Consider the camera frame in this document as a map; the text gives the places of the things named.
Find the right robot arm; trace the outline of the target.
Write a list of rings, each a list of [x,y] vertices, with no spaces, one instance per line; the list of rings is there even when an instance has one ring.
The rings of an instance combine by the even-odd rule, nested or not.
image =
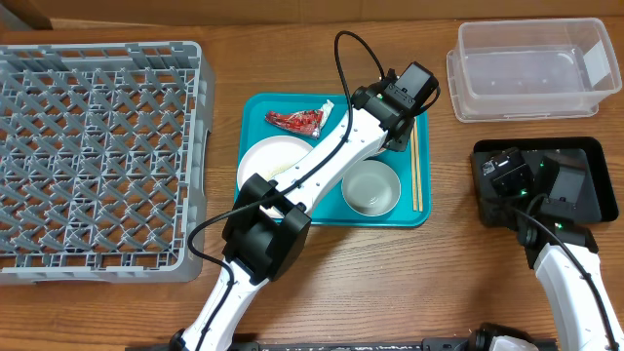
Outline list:
[[[605,290],[596,239],[579,215],[594,208],[578,157],[512,148],[471,157],[482,224],[516,234],[546,293],[564,350],[620,350],[623,330]]]

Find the grey green bowl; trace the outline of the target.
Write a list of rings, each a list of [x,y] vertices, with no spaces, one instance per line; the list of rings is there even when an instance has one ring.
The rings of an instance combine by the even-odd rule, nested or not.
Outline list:
[[[364,216],[381,216],[398,204],[402,186],[398,175],[386,164],[365,160],[351,167],[341,182],[347,205]]]

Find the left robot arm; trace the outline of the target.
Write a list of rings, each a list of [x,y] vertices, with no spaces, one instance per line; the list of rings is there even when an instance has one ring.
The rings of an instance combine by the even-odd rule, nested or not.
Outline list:
[[[233,209],[206,220],[195,234],[225,222],[221,271],[200,315],[170,341],[172,350],[226,350],[258,291],[281,277],[300,255],[311,215],[356,164],[380,149],[406,148],[428,96],[389,80],[347,98],[342,120],[305,157],[266,180],[252,175]]]

